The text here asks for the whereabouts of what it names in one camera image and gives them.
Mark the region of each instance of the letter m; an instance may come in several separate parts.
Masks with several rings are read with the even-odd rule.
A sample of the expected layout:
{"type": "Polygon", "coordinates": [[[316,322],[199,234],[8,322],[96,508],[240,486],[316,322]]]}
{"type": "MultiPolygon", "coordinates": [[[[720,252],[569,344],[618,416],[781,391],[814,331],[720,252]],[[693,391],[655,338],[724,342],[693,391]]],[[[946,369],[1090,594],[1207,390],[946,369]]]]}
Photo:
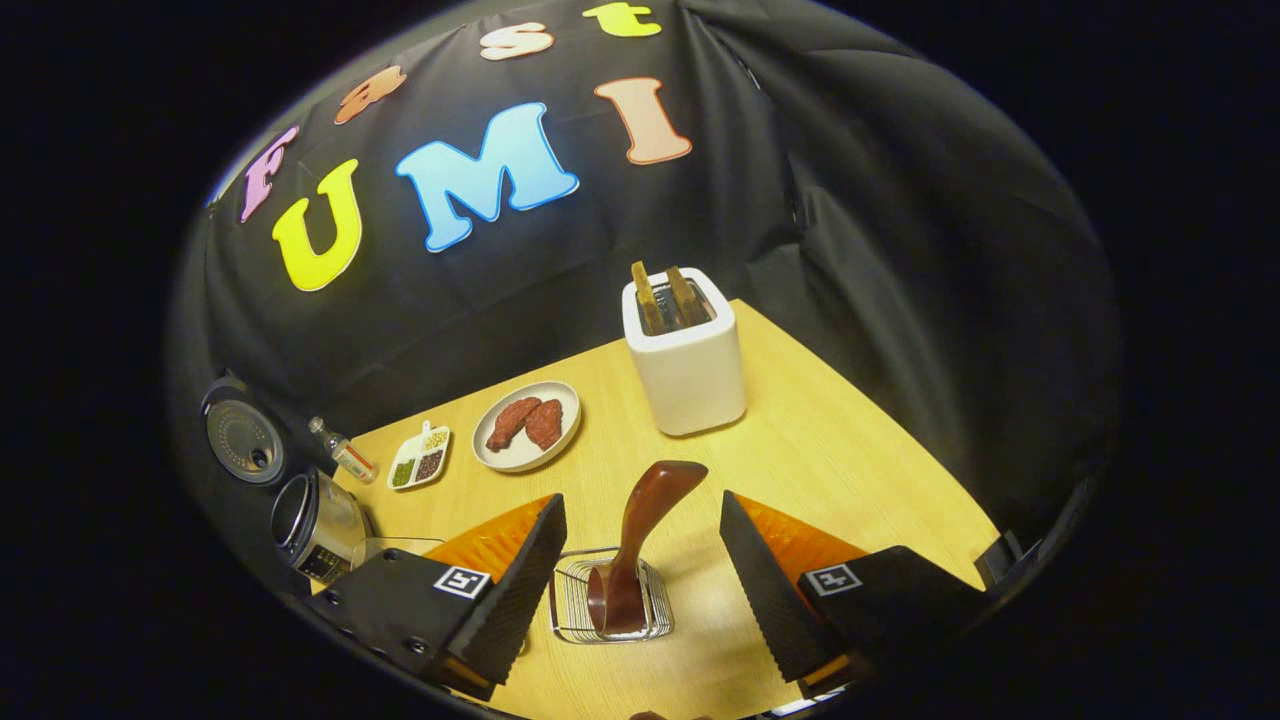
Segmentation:
{"type": "Polygon", "coordinates": [[[492,223],[502,205],[503,176],[511,177],[515,210],[530,210],[577,190],[577,177],[559,167],[543,133],[545,111],[541,102],[526,102],[494,115],[479,159],[436,141],[396,165],[396,174],[410,178],[417,188],[430,227],[428,250],[439,252],[471,234],[471,220],[453,211],[451,196],[492,223]]]}

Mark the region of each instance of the green spice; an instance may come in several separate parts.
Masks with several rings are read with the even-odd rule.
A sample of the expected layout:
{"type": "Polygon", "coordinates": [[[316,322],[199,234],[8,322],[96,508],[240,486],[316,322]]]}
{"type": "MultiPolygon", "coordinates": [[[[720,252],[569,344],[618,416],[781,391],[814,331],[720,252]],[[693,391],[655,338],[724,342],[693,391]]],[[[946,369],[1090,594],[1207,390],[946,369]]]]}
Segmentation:
{"type": "Polygon", "coordinates": [[[408,484],[408,478],[413,473],[412,462],[401,462],[396,466],[396,474],[392,477],[392,487],[401,487],[408,484]]]}

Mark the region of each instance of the black fabric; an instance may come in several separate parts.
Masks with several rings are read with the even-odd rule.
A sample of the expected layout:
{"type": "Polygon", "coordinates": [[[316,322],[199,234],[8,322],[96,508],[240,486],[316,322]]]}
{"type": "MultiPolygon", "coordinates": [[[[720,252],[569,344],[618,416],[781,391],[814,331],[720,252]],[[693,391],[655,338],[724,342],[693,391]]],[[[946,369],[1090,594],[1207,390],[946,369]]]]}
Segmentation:
{"type": "Polygon", "coordinates": [[[408,79],[349,123],[333,124],[346,87],[291,118],[301,131],[266,201],[239,223],[239,169],[197,241],[218,363],[294,432],[320,414],[358,434],[621,337],[617,295],[637,259],[696,266],[893,416],[998,528],[1047,528],[1101,461],[1119,401],[1110,275],[1061,177],[978,94],[845,15],[648,5],[663,31],[645,38],[605,35],[580,3],[433,28],[365,68],[399,64],[408,79]],[[530,20],[553,47],[480,56],[486,32],[530,20]],[[662,81],[692,152],[626,160],[621,119],[591,91],[635,76],[662,81]],[[581,187],[524,213],[504,200],[497,222],[428,252],[396,163],[436,140],[476,156],[489,118],[530,101],[581,187]],[[325,250],[315,186],[349,158],[360,252],[300,292],[271,225],[308,197],[325,250]]]}

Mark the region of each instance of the yellow letter u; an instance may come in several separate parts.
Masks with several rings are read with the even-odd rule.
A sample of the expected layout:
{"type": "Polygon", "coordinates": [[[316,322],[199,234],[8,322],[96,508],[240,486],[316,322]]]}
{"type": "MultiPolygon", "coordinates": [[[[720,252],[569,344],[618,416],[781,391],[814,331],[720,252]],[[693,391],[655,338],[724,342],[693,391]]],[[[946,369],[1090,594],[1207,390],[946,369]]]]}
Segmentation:
{"type": "Polygon", "coordinates": [[[332,283],[351,265],[352,258],[360,250],[360,208],[356,206],[356,188],[351,184],[351,174],[356,172],[356,159],[352,158],[329,172],[316,191],[329,196],[329,209],[333,211],[333,224],[338,228],[333,247],[323,255],[316,255],[307,234],[305,214],[308,201],[298,200],[280,215],[271,231],[271,237],[280,243],[284,256],[284,269],[298,290],[314,292],[332,283]]]}

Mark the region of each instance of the wire rack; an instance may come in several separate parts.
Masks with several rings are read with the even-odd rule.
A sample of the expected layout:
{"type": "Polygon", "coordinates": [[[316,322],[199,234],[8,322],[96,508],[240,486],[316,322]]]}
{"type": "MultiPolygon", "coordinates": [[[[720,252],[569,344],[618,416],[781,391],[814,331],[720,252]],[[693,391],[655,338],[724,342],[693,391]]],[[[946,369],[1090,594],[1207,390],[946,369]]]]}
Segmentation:
{"type": "Polygon", "coordinates": [[[660,638],[671,632],[671,602],[667,600],[667,587],[658,571],[640,560],[640,593],[644,601],[644,628],[634,633],[605,635],[591,625],[591,615],[586,607],[586,584],[591,568],[613,560],[618,547],[599,547],[562,553],[552,573],[550,615],[552,633],[557,638],[573,644],[631,643],[660,638]]]}

